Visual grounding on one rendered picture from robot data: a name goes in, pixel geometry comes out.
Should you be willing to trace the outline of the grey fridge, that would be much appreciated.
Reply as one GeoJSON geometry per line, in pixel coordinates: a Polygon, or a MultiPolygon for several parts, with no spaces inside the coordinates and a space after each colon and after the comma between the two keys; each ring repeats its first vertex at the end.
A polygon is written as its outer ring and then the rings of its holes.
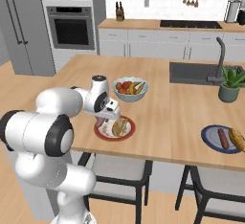
{"type": "Polygon", "coordinates": [[[56,74],[41,0],[0,0],[0,28],[17,75],[56,74]]]}

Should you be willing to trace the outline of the red rimmed plate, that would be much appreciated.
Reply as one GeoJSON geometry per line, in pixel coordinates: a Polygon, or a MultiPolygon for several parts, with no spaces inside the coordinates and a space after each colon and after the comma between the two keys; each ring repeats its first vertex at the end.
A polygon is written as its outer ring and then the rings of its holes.
{"type": "Polygon", "coordinates": [[[95,125],[94,126],[95,134],[102,140],[108,142],[119,142],[130,138],[135,132],[136,125],[131,119],[127,118],[126,116],[123,116],[123,118],[127,119],[127,124],[126,124],[126,129],[121,137],[115,136],[113,134],[113,124],[115,123],[114,120],[103,122],[103,124],[100,127],[97,127],[95,125]]]}

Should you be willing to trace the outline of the dark red sausage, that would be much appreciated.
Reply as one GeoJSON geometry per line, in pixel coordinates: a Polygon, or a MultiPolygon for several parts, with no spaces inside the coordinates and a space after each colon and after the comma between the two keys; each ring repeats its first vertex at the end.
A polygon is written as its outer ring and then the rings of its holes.
{"type": "Polygon", "coordinates": [[[228,149],[230,147],[228,140],[226,138],[225,132],[222,128],[218,129],[218,136],[221,142],[221,145],[224,149],[228,149]]]}

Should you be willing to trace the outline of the green plant in grey pot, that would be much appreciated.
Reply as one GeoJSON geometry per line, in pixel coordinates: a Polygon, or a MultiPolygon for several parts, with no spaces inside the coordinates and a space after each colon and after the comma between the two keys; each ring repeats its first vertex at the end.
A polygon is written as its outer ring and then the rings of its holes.
{"type": "Polygon", "coordinates": [[[235,68],[222,66],[225,80],[220,84],[218,98],[223,102],[234,102],[241,87],[245,87],[245,72],[237,73],[235,68]]]}

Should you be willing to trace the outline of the steel oven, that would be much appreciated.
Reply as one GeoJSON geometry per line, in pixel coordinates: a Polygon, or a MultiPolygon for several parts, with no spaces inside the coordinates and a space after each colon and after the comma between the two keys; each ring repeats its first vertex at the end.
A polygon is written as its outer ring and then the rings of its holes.
{"type": "Polygon", "coordinates": [[[95,49],[90,7],[48,7],[47,13],[55,48],[95,49]]]}

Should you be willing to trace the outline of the wooden knife block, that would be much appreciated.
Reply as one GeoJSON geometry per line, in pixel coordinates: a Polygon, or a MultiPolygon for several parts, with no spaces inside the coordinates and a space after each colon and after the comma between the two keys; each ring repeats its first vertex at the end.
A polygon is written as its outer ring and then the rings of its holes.
{"type": "Polygon", "coordinates": [[[124,11],[123,11],[123,5],[121,2],[116,3],[116,20],[124,21],[124,11]]]}

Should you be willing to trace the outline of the yellow banana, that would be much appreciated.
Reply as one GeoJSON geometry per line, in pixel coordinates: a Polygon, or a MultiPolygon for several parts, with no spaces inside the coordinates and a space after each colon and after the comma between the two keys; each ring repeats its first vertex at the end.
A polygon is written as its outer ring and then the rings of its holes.
{"type": "Polygon", "coordinates": [[[144,86],[145,86],[145,82],[142,83],[142,84],[139,86],[139,88],[135,91],[135,95],[140,94],[140,93],[142,92],[144,86]]]}
{"type": "Polygon", "coordinates": [[[134,91],[134,88],[137,86],[139,84],[139,82],[138,81],[134,81],[134,82],[132,82],[130,85],[129,85],[129,90],[128,90],[128,92],[129,92],[129,95],[134,95],[135,94],[135,91],[134,91]]]}

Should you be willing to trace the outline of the blue rimmed plate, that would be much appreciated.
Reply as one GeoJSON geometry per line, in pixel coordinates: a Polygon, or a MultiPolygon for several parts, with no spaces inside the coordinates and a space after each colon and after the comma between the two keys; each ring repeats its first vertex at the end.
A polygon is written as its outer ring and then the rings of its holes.
{"type": "Polygon", "coordinates": [[[226,153],[226,154],[236,154],[239,153],[240,150],[235,147],[235,145],[232,143],[230,137],[229,137],[229,128],[224,125],[220,124],[212,124],[204,127],[201,131],[201,138],[204,141],[204,143],[209,146],[210,148],[226,153]],[[229,143],[229,147],[225,149],[220,141],[218,130],[222,129],[224,131],[224,134],[227,138],[227,141],[229,143]]]}

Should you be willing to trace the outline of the golden brown bun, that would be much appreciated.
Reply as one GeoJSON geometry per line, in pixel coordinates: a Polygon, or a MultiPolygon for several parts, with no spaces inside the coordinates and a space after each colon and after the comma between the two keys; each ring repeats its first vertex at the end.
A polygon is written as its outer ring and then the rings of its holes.
{"type": "Polygon", "coordinates": [[[242,137],[241,133],[238,130],[230,128],[229,137],[237,149],[245,152],[245,139],[242,137]]]}

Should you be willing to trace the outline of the black hob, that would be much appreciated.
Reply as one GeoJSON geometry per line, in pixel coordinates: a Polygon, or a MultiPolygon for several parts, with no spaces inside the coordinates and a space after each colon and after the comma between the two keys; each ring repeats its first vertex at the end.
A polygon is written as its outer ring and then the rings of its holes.
{"type": "Polygon", "coordinates": [[[194,20],[161,20],[163,28],[194,28],[194,29],[221,29],[216,21],[194,21],[194,20]]]}

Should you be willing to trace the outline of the grey base cupboards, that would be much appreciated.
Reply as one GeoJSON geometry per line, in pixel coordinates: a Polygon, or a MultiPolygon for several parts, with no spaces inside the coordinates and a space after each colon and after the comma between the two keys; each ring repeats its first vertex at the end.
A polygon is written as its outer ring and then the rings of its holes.
{"type": "Polygon", "coordinates": [[[245,34],[218,32],[99,29],[102,56],[158,57],[217,61],[225,44],[225,61],[245,62],[245,34]]]}

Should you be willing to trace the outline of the steel small appliance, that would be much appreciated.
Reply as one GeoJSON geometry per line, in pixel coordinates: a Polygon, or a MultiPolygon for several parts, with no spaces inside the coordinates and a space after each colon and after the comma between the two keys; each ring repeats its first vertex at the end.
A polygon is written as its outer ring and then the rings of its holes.
{"type": "Polygon", "coordinates": [[[240,9],[245,9],[245,0],[229,0],[224,21],[226,23],[235,23],[240,9]]]}

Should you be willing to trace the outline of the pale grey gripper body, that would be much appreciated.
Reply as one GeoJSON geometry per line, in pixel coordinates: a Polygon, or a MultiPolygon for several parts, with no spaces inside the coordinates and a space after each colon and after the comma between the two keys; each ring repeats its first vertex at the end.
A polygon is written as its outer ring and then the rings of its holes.
{"type": "Polygon", "coordinates": [[[121,110],[117,107],[115,110],[105,107],[101,112],[96,114],[96,117],[103,118],[106,120],[116,121],[121,116],[121,110]]]}

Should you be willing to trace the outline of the pink sausage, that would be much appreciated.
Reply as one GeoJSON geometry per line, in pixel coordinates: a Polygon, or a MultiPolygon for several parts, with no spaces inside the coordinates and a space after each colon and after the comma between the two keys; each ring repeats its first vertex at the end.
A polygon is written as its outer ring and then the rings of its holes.
{"type": "Polygon", "coordinates": [[[101,118],[101,117],[97,117],[96,127],[101,127],[104,122],[107,122],[107,119],[101,118]]]}

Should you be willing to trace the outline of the grey tap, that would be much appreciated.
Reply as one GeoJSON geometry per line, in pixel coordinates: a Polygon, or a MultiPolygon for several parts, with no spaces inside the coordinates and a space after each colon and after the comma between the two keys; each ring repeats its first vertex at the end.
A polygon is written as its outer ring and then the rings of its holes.
{"type": "Polygon", "coordinates": [[[216,73],[215,76],[208,76],[207,77],[207,82],[212,82],[213,84],[217,84],[219,82],[222,82],[224,80],[224,78],[222,77],[222,66],[223,66],[223,62],[224,62],[224,58],[225,58],[225,44],[223,42],[223,40],[218,36],[216,38],[216,41],[218,42],[218,44],[220,45],[221,48],[221,52],[220,52],[220,58],[218,61],[218,65],[216,68],[216,73]]]}

